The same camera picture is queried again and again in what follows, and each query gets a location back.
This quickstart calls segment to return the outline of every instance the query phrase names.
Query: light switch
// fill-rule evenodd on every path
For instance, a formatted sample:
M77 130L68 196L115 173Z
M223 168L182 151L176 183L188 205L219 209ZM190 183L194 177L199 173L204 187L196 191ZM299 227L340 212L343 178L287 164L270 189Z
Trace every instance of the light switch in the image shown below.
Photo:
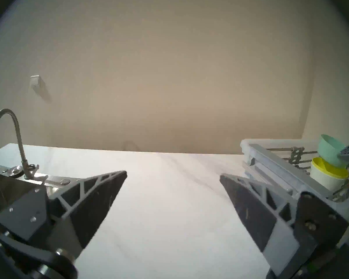
M30 77L30 87L34 90L40 88L40 75Z

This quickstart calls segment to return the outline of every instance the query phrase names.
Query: white countertop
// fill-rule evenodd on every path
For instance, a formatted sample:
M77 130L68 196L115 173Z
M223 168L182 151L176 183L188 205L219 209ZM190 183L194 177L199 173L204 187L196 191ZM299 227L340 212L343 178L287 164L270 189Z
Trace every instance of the white countertop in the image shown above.
M39 172L85 178L126 170L108 215L75 262L79 278L265 278L269 265L219 182L242 155L145 153L25 145ZM0 165L20 165L17 144Z

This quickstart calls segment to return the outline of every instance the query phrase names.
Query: faucet spout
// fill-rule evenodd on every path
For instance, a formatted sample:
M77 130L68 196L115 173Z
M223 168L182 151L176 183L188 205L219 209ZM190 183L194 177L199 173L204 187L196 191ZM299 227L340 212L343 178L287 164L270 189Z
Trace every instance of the faucet spout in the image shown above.
M27 164L27 160L26 160L26 156L24 154L24 150L23 150L23 144L22 144L22 138L21 138L21 133L19 131L19 123L17 120L16 115L13 113L12 110L9 109L2 109L0 110L0 119L4 114L9 114L12 119L13 119L13 123L14 123L14 127L16 129L16 136L17 136L17 141L18 141L18 148L19 148L19 153L21 154L21 160L22 160L22 164Z

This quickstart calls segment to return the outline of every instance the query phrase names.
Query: green bowl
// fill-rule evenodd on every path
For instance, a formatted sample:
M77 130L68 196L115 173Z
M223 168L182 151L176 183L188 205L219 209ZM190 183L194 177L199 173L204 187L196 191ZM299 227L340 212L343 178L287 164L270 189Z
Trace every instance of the green bowl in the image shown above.
M322 159L337 168L346 167L347 162L337 157L340 151L345 148L345 145L329 135L322 134L321 137L322 140L318 145L318 154L322 157Z

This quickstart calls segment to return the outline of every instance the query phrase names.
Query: yellow bowl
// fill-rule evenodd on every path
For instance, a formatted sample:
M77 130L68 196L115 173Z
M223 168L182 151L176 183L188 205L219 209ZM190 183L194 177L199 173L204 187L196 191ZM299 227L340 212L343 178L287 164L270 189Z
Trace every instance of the yellow bowl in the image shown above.
M332 166L320 157L311 161L310 177L330 191L337 191L348 176L349 172L346 168Z
M313 165L323 173L336 179L346 179L349 176L349 172L346 168L332 166L321 157L313 158Z

